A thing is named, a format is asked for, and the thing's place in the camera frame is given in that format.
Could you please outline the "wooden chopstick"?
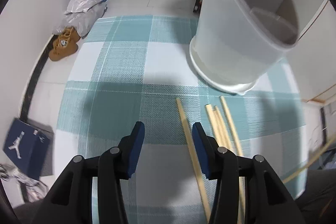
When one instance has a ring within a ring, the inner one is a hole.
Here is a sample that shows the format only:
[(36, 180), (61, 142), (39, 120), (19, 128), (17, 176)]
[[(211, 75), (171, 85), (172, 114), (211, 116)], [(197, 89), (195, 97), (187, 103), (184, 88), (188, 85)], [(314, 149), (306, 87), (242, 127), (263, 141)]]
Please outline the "wooden chopstick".
[(235, 143), (235, 146), (236, 146), (236, 151), (237, 151), (239, 156), (244, 156), (242, 146), (241, 146), (241, 143), (240, 143), (240, 139), (239, 139), (239, 136), (238, 136), (235, 124), (234, 124), (234, 120), (232, 119), (232, 115), (231, 115), (231, 112), (229, 110), (228, 104), (226, 103), (226, 100), (223, 96), (220, 96), (220, 101), (221, 101), (222, 107), (224, 109), (224, 112), (225, 112), (227, 120), (228, 120), (228, 124), (229, 124), (230, 130), (231, 130), (231, 133), (232, 133), (232, 137), (233, 137), (233, 140), (234, 140), (234, 143)]
[(205, 109), (206, 109), (206, 113), (207, 113), (207, 116), (208, 116), (208, 119), (209, 119), (209, 122), (212, 128), (215, 140), (217, 141), (219, 146), (228, 148), (228, 143), (224, 136), (223, 127), (222, 127), (222, 123), (220, 120), (220, 113), (211, 104), (206, 105)]
[(239, 178), (239, 213), (238, 223), (245, 223), (245, 182), (244, 178)]
[(191, 130), (190, 130), (190, 125), (189, 125), (189, 122), (187, 120), (186, 114), (183, 110), (181, 100), (179, 98), (176, 98), (176, 103), (177, 103), (177, 108), (178, 108), (178, 112), (179, 112), (179, 116), (180, 116), (180, 120), (181, 120), (181, 124), (182, 124), (182, 128), (183, 128), (183, 132), (185, 134), (185, 138), (186, 138), (187, 147), (188, 147), (188, 150), (189, 150), (191, 162), (192, 162), (192, 165), (193, 165), (195, 178), (197, 180), (198, 190), (199, 190), (199, 194), (201, 196), (203, 209), (205, 211), (206, 221), (209, 222), (210, 215), (211, 215), (210, 205), (209, 205), (209, 201), (208, 201), (208, 198), (207, 198), (207, 192), (206, 192), (205, 184), (204, 184), (204, 181), (203, 181), (203, 178), (202, 178), (201, 166), (199, 164), (198, 157), (197, 157), (197, 152), (195, 150), (193, 137), (192, 137)]
[(224, 123), (224, 119), (221, 115), (221, 112), (219, 110), (219, 108), (217, 106), (214, 107), (214, 114), (217, 120), (217, 125), (219, 128), (219, 134), (220, 134), (220, 138), (222, 140), (222, 146), (228, 148), (230, 151), (234, 151), (232, 144), (231, 144), (231, 140), (229, 138), (228, 135), (228, 131), (226, 129), (226, 125)]

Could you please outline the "thin bamboo stick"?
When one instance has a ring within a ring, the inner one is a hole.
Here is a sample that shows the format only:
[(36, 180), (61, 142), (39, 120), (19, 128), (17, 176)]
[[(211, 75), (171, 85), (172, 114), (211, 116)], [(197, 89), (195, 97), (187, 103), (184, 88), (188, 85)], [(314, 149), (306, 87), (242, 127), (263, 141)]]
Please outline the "thin bamboo stick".
[(334, 135), (318, 152), (316, 152), (313, 157), (302, 167), (300, 167), (298, 170), (296, 170), (294, 173), (292, 173), (290, 176), (282, 180), (284, 184), (290, 182), (294, 178), (296, 178), (300, 173), (302, 173), (304, 170), (308, 169), (315, 161), (318, 160), (318, 158), (325, 153), (329, 147), (335, 143), (336, 136)]

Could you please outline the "teal white checkered tablecloth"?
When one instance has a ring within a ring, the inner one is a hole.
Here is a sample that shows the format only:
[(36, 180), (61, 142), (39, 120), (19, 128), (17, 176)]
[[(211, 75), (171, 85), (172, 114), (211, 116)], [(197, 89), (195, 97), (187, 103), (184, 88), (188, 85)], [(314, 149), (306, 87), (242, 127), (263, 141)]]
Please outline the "teal white checkered tablecloth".
[(75, 155), (99, 156), (137, 121), (145, 139), (135, 174), (121, 183), (130, 223), (205, 223), (177, 100), (189, 123), (211, 135), (206, 105), (225, 99), (245, 157), (263, 155), (281, 178), (308, 158), (299, 91), (286, 60), (245, 95), (222, 93), (189, 65), (197, 20), (169, 16), (99, 19), (66, 83), (54, 145), (61, 174)]

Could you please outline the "brown shoes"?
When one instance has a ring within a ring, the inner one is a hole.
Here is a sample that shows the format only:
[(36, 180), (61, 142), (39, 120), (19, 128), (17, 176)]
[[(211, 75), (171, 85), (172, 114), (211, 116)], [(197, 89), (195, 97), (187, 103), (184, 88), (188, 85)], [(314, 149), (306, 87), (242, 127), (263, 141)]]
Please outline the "brown shoes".
[(59, 61), (65, 57), (68, 57), (78, 50), (77, 42), (80, 40), (80, 36), (74, 27), (67, 27), (58, 36), (58, 38), (52, 43), (52, 50), (49, 52), (49, 58), (51, 61)]

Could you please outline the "white grey utensil holder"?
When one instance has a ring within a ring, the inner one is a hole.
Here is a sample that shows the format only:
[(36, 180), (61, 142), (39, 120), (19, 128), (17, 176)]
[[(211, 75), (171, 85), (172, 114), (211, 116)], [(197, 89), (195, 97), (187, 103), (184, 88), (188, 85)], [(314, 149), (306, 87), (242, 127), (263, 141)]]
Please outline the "white grey utensil holder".
[(203, 0), (189, 54), (206, 83), (243, 95), (297, 39), (292, 0)]

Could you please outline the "grey plastic parcel bags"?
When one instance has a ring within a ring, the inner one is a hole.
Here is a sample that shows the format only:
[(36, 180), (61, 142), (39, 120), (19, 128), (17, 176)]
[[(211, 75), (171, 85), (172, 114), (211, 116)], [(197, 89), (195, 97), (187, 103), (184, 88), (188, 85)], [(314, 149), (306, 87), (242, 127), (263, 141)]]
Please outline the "grey plastic parcel bags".
[(52, 33), (60, 35), (65, 28), (74, 27), (80, 37), (86, 36), (105, 10), (104, 0), (70, 0)]

